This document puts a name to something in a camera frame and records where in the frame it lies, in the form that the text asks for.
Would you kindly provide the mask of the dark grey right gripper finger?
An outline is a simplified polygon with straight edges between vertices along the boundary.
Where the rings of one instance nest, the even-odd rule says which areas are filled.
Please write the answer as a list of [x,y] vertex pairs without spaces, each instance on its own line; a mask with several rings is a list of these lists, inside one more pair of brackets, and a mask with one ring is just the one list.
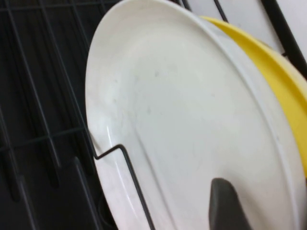
[[214,178],[211,182],[209,227],[211,230],[252,229],[235,188],[224,178]]

